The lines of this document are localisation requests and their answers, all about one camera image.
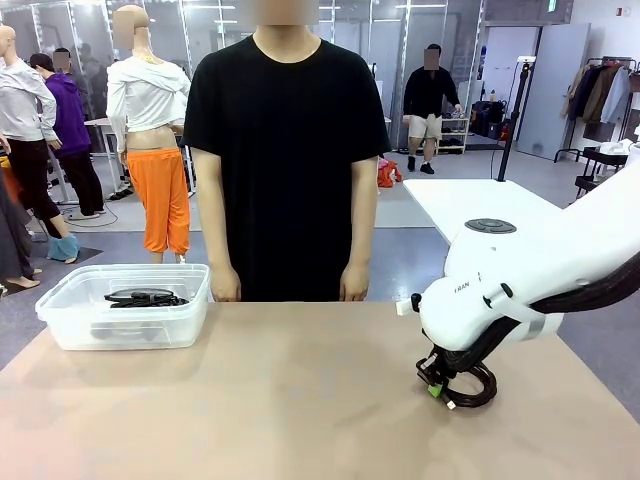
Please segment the person right hand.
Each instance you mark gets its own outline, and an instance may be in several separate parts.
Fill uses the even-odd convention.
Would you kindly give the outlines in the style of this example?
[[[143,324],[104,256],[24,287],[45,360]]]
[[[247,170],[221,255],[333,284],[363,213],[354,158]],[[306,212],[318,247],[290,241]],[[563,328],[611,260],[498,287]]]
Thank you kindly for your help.
[[[216,302],[239,302],[241,300],[241,282],[231,266],[212,269],[211,293]]]

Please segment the person left hand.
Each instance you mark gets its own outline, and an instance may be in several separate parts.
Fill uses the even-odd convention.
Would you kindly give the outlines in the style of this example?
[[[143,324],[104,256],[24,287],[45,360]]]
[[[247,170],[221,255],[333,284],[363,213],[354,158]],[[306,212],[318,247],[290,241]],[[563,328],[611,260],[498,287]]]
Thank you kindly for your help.
[[[343,302],[363,301],[367,296],[369,283],[369,266],[349,263],[340,280],[340,300]]]

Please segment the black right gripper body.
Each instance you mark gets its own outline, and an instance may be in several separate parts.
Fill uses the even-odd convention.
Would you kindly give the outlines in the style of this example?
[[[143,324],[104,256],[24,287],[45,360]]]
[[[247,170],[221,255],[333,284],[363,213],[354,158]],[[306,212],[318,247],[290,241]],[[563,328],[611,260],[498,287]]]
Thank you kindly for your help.
[[[441,361],[438,353],[431,353],[428,357],[416,362],[417,375],[426,384],[443,383],[440,367]]]

